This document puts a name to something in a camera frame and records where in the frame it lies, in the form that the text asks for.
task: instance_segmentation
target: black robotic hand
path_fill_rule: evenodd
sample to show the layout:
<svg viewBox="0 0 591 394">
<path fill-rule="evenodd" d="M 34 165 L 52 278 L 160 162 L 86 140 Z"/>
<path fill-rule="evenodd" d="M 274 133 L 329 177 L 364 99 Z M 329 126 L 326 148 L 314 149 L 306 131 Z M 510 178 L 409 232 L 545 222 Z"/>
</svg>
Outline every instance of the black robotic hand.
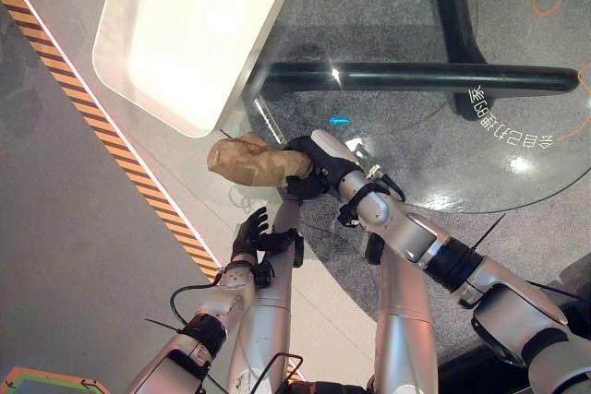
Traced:
<svg viewBox="0 0 591 394">
<path fill-rule="evenodd" d="M 310 136 L 290 140 L 285 149 L 300 151 L 312 162 L 313 169 L 305 179 L 287 177 L 287 192 L 302 199 L 318 197 L 332 189 L 337 189 L 341 179 L 353 170 L 361 168 L 342 157 L 333 157 L 322 149 Z"/>
<path fill-rule="evenodd" d="M 257 251 L 279 252 L 284 251 L 297 237 L 296 230 L 285 233 L 265 233 L 269 228 L 266 223 L 267 207 L 262 207 L 253 212 L 242 225 L 238 236 L 232 245 L 232 259 L 241 254 L 250 254 L 257 257 Z"/>
</svg>

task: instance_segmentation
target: brown paper bag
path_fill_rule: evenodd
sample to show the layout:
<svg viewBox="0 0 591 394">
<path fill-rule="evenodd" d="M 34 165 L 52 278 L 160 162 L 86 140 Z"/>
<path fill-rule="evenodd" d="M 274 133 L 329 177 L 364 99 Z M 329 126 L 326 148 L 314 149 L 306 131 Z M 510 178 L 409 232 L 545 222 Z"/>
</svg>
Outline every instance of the brown paper bag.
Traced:
<svg viewBox="0 0 591 394">
<path fill-rule="evenodd" d="M 225 138 L 210 149 L 207 168 L 235 184 L 287 186 L 286 177 L 308 177 L 309 158 L 299 151 L 275 151 L 253 133 Z"/>
</svg>

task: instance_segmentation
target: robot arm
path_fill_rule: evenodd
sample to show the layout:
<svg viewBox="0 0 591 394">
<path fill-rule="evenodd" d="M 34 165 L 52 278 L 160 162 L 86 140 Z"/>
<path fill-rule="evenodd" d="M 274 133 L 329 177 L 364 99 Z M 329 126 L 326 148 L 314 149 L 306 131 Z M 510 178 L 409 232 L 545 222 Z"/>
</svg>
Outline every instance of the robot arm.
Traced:
<svg viewBox="0 0 591 394">
<path fill-rule="evenodd" d="M 475 307 L 478 335 L 502 360 L 528 366 L 536 394 L 589 388 L 591 342 L 571 333 L 565 315 L 544 293 L 409 212 L 367 179 L 353 154 L 329 134 L 316 130 L 288 148 L 305 152 L 315 165 L 314 178 L 343 201 L 341 222 L 357 216 L 374 239 L 424 270 L 463 307 Z"/>
<path fill-rule="evenodd" d="M 195 394 L 229 332 L 248 309 L 255 292 L 257 241 L 268 228 L 266 209 L 252 214 L 233 245 L 232 260 L 218 285 L 208 290 L 204 303 L 178 334 L 138 374 L 127 393 Z"/>
</svg>

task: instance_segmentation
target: hazard stripe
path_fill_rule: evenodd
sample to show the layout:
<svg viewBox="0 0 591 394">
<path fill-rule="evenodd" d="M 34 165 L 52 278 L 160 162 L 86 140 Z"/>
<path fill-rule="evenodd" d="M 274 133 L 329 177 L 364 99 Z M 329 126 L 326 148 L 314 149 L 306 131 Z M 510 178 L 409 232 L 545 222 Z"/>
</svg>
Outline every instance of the hazard stripe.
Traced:
<svg viewBox="0 0 591 394">
<path fill-rule="evenodd" d="M 43 30 L 43 26 L 32 14 L 27 3 L 24 0 L 0 0 L 0 3 L 6 7 L 8 14 L 14 19 L 23 35 L 37 52 L 42 63 L 80 112 L 84 121 L 94 131 L 96 137 L 123 169 L 127 178 L 144 196 L 148 205 L 154 209 L 156 215 L 170 230 L 176 241 L 183 246 L 191 259 L 212 281 L 218 270 L 215 260 L 171 205 L 166 195 L 151 179 L 148 172 L 144 170 L 127 143 L 117 134 L 101 108 L 85 90 L 83 83 Z"/>
<path fill-rule="evenodd" d="M 293 370 L 294 370 L 294 367 L 291 364 L 289 364 L 287 366 L 287 369 L 285 370 L 285 373 L 287 375 L 289 375 Z M 294 372 L 294 374 L 292 375 L 292 378 L 290 378 L 289 380 L 290 380 L 290 382 L 301 382 L 303 380 L 303 378 L 299 374 L 299 369 Z"/>
</svg>

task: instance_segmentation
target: wire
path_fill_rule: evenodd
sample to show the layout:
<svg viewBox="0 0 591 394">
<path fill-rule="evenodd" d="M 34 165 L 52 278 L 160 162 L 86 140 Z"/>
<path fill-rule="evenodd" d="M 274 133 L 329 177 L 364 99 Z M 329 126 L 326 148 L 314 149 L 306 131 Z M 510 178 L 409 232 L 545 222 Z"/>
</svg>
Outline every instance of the wire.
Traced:
<svg viewBox="0 0 591 394">
<path fill-rule="evenodd" d="M 152 320 L 151 318 L 144 318 L 144 320 L 146 320 L 147 322 L 153 323 L 154 325 L 158 325 L 158 326 L 161 326 L 161 327 L 165 327 L 165 328 L 171 329 L 174 332 L 181 332 L 180 329 L 175 328 L 175 327 L 171 327 L 170 325 L 166 325 L 165 323 L 159 322 L 158 320 Z"/>
<path fill-rule="evenodd" d="M 182 288 L 179 288 L 178 290 L 176 290 L 171 296 L 170 296 L 170 308 L 173 310 L 173 314 L 175 315 L 175 317 L 184 325 L 188 325 L 188 322 L 179 314 L 178 310 L 176 309 L 176 304 L 175 304 L 175 298 L 178 294 L 183 293 L 185 291 L 189 291 L 189 290 L 205 290 L 207 288 L 211 288 L 215 285 L 217 285 L 220 282 L 220 279 L 222 278 L 222 273 L 218 272 L 218 274 L 215 276 L 215 279 L 213 279 L 212 283 L 208 283 L 206 285 L 189 285 L 189 286 L 184 286 Z"/>
<path fill-rule="evenodd" d="M 218 128 L 220 130 L 220 132 L 225 135 L 228 138 L 233 138 L 232 136 L 230 136 L 228 133 L 226 133 L 225 131 L 223 131 L 221 128 Z"/>
<path fill-rule="evenodd" d="M 218 389 L 223 392 L 224 394 L 229 394 L 228 391 L 222 386 L 220 385 L 215 378 L 213 378 L 212 376 L 210 376 L 209 374 L 207 374 L 207 378 L 209 380 L 211 380 L 211 382 L 213 382 L 213 385 L 215 385 L 216 387 L 218 387 Z"/>
<path fill-rule="evenodd" d="M 176 333 L 179 333 L 179 334 L 182 332 L 181 329 L 177 329 L 175 327 L 171 327 L 170 325 L 166 325 L 165 323 L 159 322 L 158 320 L 152 320 L 151 318 L 144 318 L 144 320 L 147 320 L 148 322 L 151 322 L 151 323 L 153 323 L 155 325 L 158 325 L 160 327 L 165 327 L 165 328 L 171 329 L 172 331 L 175 331 Z M 209 380 L 211 380 L 211 382 L 213 383 L 213 385 L 215 385 L 216 387 L 218 387 L 218 389 L 221 392 L 223 392 L 224 394 L 229 394 L 228 391 L 222 385 L 220 385 L 220 383 L 215 378 L 213 378 L 209 374 L 207 374 L 206 377 Z"/>
<path fill-rule="evenodd" d="M 470 249 L 472 249 L 472 251 L 476 251 L 476 249 L 482 243 L 482 241 L 487 238 L 487 236 L 490 234 L 490 232 L 495 229 L 495 227 L 499 224 L 499 222 L 502 221 L 502 218 L 505 217 L 506 215 L 507 215 L 507 213 L 503 212 L 502 215 L 497 219 L 497 221 L 495 221 L 492 224 L 492 226 L 490 228 L 488 228 L 484 234 L 482 234 L 482 237 L 480 237 L 478 239 L 478 241 L 475 244 L 473 244 L 472 248 L 470 248 Z"/>
<path fill-rule="evenodd" d="M 584 297 L 579 297 L 578 295 L 575 295 L 573 293 L 567 293 L 566 291 L 559 290 L 558 288 L 552 288 L 551 286 L 542 285 L 541 283 L 537 283 L 535 281 L 527 281 L 527 283 L 529 283 L 530 285 L 533 285 L 533 286 L 537 286 L 538 288 L 541 288 L 542 290 L 552 291 L 557 294 L 571 297 L 575 300 L 578 300 L 579 302 L 585 302 L 585 303 L 591 304 L 591 300 L 585 299 Z"/>
<path fill-rule="evenodd" d="M 398 195 L 398 197 L 400 198 L 401 202 L 405 202 L 406 201 L 406 196 L 404 195 L 403 190 L 401 189 L 400 186 L 398 186 L 396 184 L 396 182 L 394 182 L 392 180 L 392 178 L 388 175 L 388 174 L 384 174 L 381 178 L 380 178 L 387 186 L 389 186 L 391 189 L 394 190 L 394 192 Z"/>
<path fill-rule="evenodd" d="M 255 394 L 255 391 L 259 387 L 260 382 L 262 382 L 262 379 L 265 377 L 265 375 L 267 374 L 267 372 L 271 369 L 272 365 L 275 363 L 275 360 L 277 360 L 277 358 L 279 358 L 279 357 L 291 357 L 292 359 L 299 360 L 299 362 L 297 363 L 297 365 L 295 366 L 295 368 L 292 370 L 292 372 L 289 373 L 287 375 L 287 377 L 281 382 L 281 384 L 279 385 L 279 387 L 277 388 L 277 390 L 273 394 L 277 394 L 279 392 L 279 390 L 281 389 L 283 383 L 289 381 L 289 379 L 292 378 L 292 376 L 296 373 L 296 371 L 299 369 L 299 367 L 302 365 L 302 363 L 304 363 L 304 357 L 302 357 L 301 355 L 290 354 L 289 352 L 277 352 L 270 359 L 270 361 L 267 363 L 267 366 L 265 366 L 265 369 L 262 370 L 262 373 L 260 373 L 259 378 L 255 382 L 255 386 L 252 387 L 252 389 L 250 390 L 250 394 Z"/>
</svg>

